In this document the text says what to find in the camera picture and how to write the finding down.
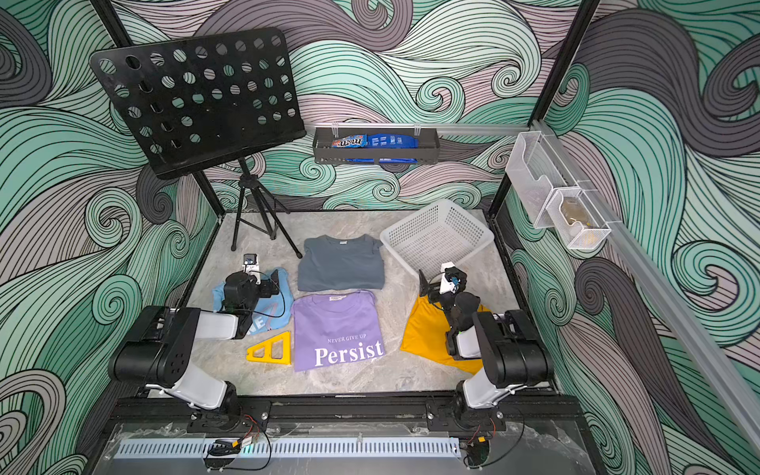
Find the dark metal wall shelf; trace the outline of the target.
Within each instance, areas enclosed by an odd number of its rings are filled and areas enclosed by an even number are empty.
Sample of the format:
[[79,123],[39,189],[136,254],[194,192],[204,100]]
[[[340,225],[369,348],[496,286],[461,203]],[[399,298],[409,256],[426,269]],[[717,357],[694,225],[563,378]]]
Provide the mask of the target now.
[[436,129],[352,125],[318,128],[313,148],[322,164],[435,164],[441,142]]

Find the blue snack packet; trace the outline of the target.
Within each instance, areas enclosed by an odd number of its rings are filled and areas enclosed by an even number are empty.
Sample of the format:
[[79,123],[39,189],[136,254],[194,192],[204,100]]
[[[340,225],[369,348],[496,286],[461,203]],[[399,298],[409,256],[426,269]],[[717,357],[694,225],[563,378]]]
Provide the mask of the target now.
[[367,137],[368,143],[366,148],[375,148],[376,150],[415,150],[419,148],[419,141],[416,137],[399,135],[399,134],[375,134]]

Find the white plastic basket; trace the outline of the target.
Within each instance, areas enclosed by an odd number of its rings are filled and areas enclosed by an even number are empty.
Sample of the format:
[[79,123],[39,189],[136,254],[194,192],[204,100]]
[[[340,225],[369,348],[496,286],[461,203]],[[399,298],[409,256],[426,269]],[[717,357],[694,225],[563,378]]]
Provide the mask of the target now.
[[441,271],[443,263],[463,263],[494,241],[488,226],[468,210],[443,199],[386,228],[380,239],[390,255],[413,276]]

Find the clear bin with brown items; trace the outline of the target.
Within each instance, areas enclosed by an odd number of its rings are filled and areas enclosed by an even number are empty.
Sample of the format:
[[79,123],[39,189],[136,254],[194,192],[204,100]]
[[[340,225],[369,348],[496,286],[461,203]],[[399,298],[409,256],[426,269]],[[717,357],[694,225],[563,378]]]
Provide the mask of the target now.
[[603,245],[611,230],[597,223],[583,201],[583,195],[579,187],[557,188],[544,211],[568,249],[595,251]]

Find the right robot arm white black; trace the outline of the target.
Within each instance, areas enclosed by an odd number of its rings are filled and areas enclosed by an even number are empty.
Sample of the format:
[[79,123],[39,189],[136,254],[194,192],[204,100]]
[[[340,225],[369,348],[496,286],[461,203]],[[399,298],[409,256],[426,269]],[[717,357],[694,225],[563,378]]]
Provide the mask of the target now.
[[448,399],[429,399],[427,428],[456,437],[492,437],[505,428],[499,404],[517,392],[548,383],[553,363],[536,326],[523,310],[498,314],[481,308],[467,290],[467,274],[450,266],[433,281],[423,271],[419,295],[443,311],[445,349],[454,360],[480,360],[482,368],[458,383]]

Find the black perforated music stand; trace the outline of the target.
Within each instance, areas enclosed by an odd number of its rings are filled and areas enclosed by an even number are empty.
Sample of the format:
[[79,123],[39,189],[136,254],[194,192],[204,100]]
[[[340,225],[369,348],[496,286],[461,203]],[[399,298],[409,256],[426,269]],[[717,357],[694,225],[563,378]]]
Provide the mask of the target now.
[[306,135],[277,28],[103,49],[89,64],[161,179]]

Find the clear plastic wall bin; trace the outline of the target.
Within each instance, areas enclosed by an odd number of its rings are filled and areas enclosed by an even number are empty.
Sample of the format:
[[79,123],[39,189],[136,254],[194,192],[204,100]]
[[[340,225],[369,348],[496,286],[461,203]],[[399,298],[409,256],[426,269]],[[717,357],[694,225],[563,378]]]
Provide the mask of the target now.
[[577,188],[577,180],[560,159],[561,144],[540,131],[518,135],[506,165],[512,188],[536,229],[552,228],[548,203],[558,190]]

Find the purple t-shirt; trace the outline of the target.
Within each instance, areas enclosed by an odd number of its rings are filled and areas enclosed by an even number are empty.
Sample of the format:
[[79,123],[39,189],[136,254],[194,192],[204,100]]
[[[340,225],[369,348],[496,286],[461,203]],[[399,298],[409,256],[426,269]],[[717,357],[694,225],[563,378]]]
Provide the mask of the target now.
[[296,372],[371,361],[386,354],[370,291],[308,295],[293,303],[291,314]]

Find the grey t-shirt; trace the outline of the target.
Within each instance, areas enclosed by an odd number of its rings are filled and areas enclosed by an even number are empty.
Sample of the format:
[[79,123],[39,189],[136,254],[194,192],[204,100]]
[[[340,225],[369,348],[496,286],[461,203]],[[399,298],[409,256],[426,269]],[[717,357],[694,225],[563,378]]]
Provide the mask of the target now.
[[355,239],[310,237],[298,265],[301,292],[380,290],[385,285],[383,243],[370,235]]

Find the yellow triangular toy block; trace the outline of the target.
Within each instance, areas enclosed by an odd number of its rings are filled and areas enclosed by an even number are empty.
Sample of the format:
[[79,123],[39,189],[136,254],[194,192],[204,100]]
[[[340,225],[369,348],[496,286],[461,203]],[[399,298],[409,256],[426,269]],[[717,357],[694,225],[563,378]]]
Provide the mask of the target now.
[[290,365],[292,363],[291,332],[282,332],[247,349],[248,362]]

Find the yellow t-shirt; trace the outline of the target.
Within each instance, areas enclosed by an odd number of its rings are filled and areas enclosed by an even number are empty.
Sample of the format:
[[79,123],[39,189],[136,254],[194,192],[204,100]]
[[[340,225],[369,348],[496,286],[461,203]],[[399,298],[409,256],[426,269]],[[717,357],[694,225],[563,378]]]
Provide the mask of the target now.
[[435,363],[476,374],[482,367],[481,359],[455,360],[447,352],[449,323],[445,313],[431,304],[427,297],[418,297],[408,318],[400,350],[421,356]]

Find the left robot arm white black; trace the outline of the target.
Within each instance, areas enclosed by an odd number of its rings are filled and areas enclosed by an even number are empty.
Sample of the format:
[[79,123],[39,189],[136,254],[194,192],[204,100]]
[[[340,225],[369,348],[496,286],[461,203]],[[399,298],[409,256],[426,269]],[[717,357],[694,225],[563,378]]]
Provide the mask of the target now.
[[279,272],[243,270],[224,284],[222,310],[148,306],[110,357],[112,380],[160,391],[186,404],[198,420],[190,431],[264,431],[239,401],[235,384],[220,380],[191,361],[198,340],[241,340],[253,326],[257,304],[281,293]]

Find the m&m candy packet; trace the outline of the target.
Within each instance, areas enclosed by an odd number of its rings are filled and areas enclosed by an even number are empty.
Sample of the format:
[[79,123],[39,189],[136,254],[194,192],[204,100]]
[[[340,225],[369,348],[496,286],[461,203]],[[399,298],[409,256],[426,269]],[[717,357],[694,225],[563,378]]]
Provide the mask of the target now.
[[367,143],[366,135],[354,135],[332,141],[331,148],[366,148]]

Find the light blue t-shirt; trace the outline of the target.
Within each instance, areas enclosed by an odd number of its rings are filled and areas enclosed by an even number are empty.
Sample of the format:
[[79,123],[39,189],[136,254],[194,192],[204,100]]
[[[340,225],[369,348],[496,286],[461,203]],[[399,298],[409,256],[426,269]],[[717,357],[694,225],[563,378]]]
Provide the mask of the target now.
[[[274,269],[269,274],[259,272],[258,279],[262,280],[263,275],[270,276],[275,270],[279,272],[278,269]],[[212,290],[213,310],[217,313],[231,314],[226,313],[222,309],[224,284],[225,282]],[[289,293],[288,286],[281,286],[279,282],[279,294],[267,299],[261,299],[252,314],[232,314],[239,319],[236,339],[241,340],[244,336],[267,332],[286,325],[290,318],[291,304],[292,296]]]

